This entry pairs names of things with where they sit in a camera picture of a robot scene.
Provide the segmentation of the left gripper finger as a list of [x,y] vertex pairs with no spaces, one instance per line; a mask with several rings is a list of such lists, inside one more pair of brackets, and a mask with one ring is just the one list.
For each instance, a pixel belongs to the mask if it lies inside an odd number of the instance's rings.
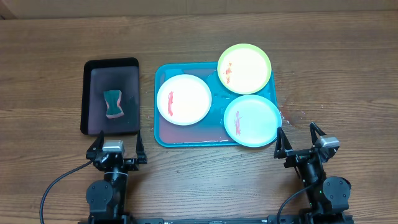
[[101,131],[96,140],[88,148],[86,152],[86,159],[95,159],[97,154],[102,150],[104,144],[104,132]]
[[138,164],[147,164],[147,156],[145,153],[144,145],[142,142],[141,132],[137,133],[137,141],[136,141],[136,154],[137,154],[137,163]]

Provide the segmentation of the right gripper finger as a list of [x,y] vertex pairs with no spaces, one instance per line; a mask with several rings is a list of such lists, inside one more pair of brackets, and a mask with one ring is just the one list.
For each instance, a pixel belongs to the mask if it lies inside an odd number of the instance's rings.
[[286,158],[289,156],[289,154],[292,151],[293,151],[292,146],[290,145],[290,142],[287,139],[287,136],[285,135],[283,129],[281,127],[278,127],[274,158],[275,159]]
[[310,123],[310,134],[313,145],[320,145],[322,141],[322,137],[326,134],[314,123]]

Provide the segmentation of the light blue plate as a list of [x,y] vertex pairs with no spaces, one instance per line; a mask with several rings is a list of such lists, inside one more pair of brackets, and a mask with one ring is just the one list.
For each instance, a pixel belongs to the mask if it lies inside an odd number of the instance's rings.
[[279,109],[259,95],[234,99],[224,112],[224,128],[231,139],[247,147],[262,147],[276,140],[282,126]]

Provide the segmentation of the green and pink sponge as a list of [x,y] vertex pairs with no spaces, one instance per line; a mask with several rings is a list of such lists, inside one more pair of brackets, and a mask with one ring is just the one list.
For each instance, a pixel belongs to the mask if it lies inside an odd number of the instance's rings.
[[103,93],[106,102],[107,110],[106,117],[108,119],[116,119],[124,116],[124,111],[121,108],[121,90],[108,90]]

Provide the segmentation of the white plate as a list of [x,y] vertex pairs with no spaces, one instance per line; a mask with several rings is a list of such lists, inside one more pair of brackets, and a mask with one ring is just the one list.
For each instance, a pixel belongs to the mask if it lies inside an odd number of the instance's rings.
[[169,78],[160,86],[155,102],[159,113],[168,122],[188,126],[208,114],[212,95],[201,78],[181,74]]

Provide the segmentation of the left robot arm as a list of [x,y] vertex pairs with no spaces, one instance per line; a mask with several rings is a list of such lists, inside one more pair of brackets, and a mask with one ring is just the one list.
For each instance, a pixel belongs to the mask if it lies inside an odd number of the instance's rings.
[[86,191],[90,207],[88,223],[126,223],[137,221],[126,212],[128,173],[138,171],[147,163],[141,134],[137,133],[136,158],[124,158],[122,140],[105,141],[100,133],[86,152],[86,158],[104,173],[102,180],[93,182]]

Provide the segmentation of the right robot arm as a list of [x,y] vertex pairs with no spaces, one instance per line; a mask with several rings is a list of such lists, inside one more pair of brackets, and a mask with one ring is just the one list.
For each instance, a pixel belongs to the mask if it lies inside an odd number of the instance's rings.
[[[314,122],[310,123],[310,134],[311,148],[295,151],[282,128],[277,129],[274,158],[285,159],[284,167],[295,169],[303,189],[286,199],[276,216],[267,219],[274,223],[353,223],[353,217],[344,214],[349,209],[351,183],[343,177],[327,177],[323,168],[338,151],[340,142]],[[302,193],[307,194],[309,207],[301,209],[297,215],[283,216],[284,207]]]

